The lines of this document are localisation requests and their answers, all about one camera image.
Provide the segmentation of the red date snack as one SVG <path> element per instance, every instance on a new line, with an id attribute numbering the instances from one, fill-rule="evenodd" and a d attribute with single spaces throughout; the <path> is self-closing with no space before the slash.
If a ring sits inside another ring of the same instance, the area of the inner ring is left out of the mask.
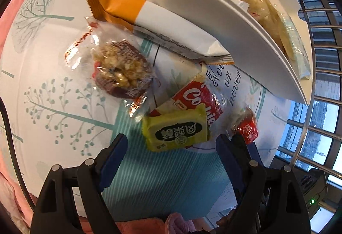
<path id="1" fill-rule="evenodd" d="M 230 116 L 228 134 L 230 137 L 241 135 L 247 145 L 258 138 L 257 119 L 249 106 L 244 105 L 238 114 L 232 114 Z"/>

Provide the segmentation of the Lipo cookies red white packet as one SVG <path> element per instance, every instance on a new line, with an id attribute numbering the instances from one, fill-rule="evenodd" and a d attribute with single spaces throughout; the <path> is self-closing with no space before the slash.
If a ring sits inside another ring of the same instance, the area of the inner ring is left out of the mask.
<path id="1" fill-rule="evenodd" d="M 187 85 L 181 88 L 175 95 L 162 105 L 150 112 L 150 116 L 156 117 L 172 111 L 195 109 L 204 104 L 207 124 L 210 128 L 223 114 L 227 106 L 226 97 L 218 90 L 203 72 L 198 73 Z"/>

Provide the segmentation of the green yellow snack packet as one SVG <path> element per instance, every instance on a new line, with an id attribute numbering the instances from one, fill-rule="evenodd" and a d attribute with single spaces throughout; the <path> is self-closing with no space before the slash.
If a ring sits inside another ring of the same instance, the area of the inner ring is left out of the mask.
<path id="1" fill-rule="evenodd" d="M 144 117 L 142 133 L 147 148 L 162 152 L 190 147 L 208 141 L 205 105 L 195 109 L 177 110 L 156 117 Z"/>

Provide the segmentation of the clear nut date snack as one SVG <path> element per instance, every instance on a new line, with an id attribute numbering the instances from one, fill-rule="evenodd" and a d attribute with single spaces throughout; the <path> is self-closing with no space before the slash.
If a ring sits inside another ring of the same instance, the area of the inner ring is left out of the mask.
<path id="1" fill-rule="evenodd" d="M 124 26 L 85 17 L 85 26 L 64 51 L 63 66 L 95 90 L 122 100 L 128 117 L 140 122 L 152 90 L 161 84 L 140 49 Z"/>

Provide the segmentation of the large white orange snack package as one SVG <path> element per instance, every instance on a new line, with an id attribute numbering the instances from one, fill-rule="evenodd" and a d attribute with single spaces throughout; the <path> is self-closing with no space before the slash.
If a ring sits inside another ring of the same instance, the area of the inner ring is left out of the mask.
<path id="1" fill-rule="evenodd" d="M 231 54 L 211 34 L 146 0 L 86 0 L 95 19 L 122 25 L 131 32 L 183 57 L 207 64 L 233 64 Z"/>

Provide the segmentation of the patterned white teal tablecloth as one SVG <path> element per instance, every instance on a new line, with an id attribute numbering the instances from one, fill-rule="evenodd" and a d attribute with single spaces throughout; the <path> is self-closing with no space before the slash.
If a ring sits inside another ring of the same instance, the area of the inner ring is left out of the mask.
<path id="1" fill-rule="evenodd" d="M 25 0 L 3 46 L 1 97 L 28 191 L 39 195 L 54 164 L 78 166 L 123 133 L 129 148 L 103 193 L 114 218 L 205 216 L 230 183 L 214 142 L 150 152 L 124 103 L 65 66 L 63 53 L 89 15 L 86 0 Z"/>

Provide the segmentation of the pale green white snack package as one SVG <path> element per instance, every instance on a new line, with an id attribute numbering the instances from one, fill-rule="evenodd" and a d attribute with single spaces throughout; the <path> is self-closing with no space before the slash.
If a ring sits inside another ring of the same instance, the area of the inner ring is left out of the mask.
<path id="1" fill-rule="evenodd" d="M 270 11 L 275 15 L 279 36 L 295 74 L 299 80 L 311 76 L 311 68 L 302 39 L 293 20 L 279 0 L 268 0 Z"/>

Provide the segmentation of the clear bag pale snack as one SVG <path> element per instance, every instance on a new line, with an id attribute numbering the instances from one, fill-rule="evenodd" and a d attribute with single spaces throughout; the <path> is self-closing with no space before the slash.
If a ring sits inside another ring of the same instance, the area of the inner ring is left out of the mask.
<path id="1" fill-rule="evenodd" d="M 249 5 L 248 13 L 265 29 L 287 59 L 293 59 L 293 51 L 281 40 L 281 21 L 270 0 L 241 0 Z"/>

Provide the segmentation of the white foam tray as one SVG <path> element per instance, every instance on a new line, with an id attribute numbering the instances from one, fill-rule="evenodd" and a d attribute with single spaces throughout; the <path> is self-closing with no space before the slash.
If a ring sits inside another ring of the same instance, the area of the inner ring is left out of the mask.
<path id="1" fill-rule="evenodd" d="M 313 79 L 299 80 L 262 26 L 232 0 L 149 0 L 213 35 L 235 65 L 275 96 L 309 104 Z"/>

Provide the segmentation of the window railing frame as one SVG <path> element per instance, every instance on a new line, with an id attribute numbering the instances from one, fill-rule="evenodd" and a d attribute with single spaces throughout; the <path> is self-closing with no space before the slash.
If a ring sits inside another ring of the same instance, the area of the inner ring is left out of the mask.
<path id="1" fill-rule="evenodd" d="M 309 106 L 292 102 L 277 156 L 303 170 L 322 169 L 341 188 L 341 13 L 333 0 L 298 0 L 314 58 Z"/>

